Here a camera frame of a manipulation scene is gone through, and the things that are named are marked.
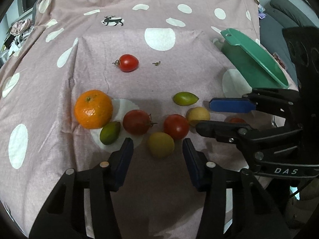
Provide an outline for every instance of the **tomato stem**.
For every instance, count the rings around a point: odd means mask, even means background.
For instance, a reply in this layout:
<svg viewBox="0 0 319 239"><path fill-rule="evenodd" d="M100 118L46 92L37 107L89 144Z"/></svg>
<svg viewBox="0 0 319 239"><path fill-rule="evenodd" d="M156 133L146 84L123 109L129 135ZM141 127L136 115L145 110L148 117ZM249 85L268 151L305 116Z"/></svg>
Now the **tomato stem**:
<svg viewBox="0 0 319 239"><path fill-rule="evenodd" d="M119 67L119 63L120 63L120 61L117 59L114 63L112 63L112 64L115 64L115 66L116 67Z"/></svg>
<svg viewBox="0 0 319 239"><path fill-rule="evenodd" d="M150 117L150 127L153 127L155 124L158 124L157 122L152 122L152 114L148 115Z"/></svg>

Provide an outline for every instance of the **gray chair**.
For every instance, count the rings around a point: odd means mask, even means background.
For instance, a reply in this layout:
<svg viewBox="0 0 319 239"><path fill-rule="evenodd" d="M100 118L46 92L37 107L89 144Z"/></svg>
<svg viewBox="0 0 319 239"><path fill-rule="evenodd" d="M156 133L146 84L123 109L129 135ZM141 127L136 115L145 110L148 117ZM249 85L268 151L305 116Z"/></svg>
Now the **gray chair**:
<svg viewBox="0 0 319 239"><path fill-rule="evenodd" d="M291 62L285 39L284 28L315 26L314 23L289 0L271 0L265 6L266 18L259 21L260 42L269 51L277 53L297 84L295 65Z"/></svg>

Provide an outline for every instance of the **clothes pile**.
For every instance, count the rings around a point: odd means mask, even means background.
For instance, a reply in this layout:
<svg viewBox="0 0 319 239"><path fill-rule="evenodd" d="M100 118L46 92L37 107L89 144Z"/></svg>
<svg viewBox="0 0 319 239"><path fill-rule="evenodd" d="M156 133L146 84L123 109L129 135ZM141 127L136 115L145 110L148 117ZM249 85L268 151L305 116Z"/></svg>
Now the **clothes pile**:
<svg viewBox="0 0 319 239"><path fill-rule="evenodd" d="M8 41L10 37L13 39L12 36L14 36L14 39L8 47L4 45L5 49L0 53L0 67L9 59L10 56L21 50L32 30L33 23L31 19L17 21L12 26L10 35L6 38L6 40Z"/></svg>

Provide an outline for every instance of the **lime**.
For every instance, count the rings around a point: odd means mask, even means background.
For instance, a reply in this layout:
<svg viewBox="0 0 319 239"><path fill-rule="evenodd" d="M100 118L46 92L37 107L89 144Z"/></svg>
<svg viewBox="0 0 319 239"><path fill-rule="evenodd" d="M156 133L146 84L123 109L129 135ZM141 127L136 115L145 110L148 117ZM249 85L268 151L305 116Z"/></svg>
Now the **lime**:
<svg viewBox="0 0 319 239"><path fill-rule="evenodd" d="M104 145L110 145L118 139L121 130L119 121L112 121L106 124L100 133L100 140Z"/></svg>
<svg viewBox="0 0 319 239"><path fill-rule="evenodd" d="M173 101L180 106L190 106L196 103L199 98L190 92L179 92L173 97Z"/></svg>
<svg viewBox="0 0 319 239"><path fill-rule="evenodd" d="M206 108L196 107L187 112L186 119L191 126L195 127L200 120L210 120L211 116Z"/></svg>
<svg viewBox="0 0 319 239"><path fill-rule="evenodd" d="M175 148L173 138L163 132L156 132L150 135L147 145L151 155L156 158L164 158L171 155Z"/></svg>

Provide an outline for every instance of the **dried leaf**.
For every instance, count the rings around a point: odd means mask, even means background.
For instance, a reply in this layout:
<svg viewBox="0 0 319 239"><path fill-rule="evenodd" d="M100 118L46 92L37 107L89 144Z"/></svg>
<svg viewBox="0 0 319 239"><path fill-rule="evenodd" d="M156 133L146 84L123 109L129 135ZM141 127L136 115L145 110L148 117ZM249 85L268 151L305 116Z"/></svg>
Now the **dried leaf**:
<svg viewBox="0 0 319 239"><path fill-rule="evenodd" d="M158 62L156 62L156 63L153 63L153 65L159 66L159 65L160 65L160 61L158 61Z"/></svg>

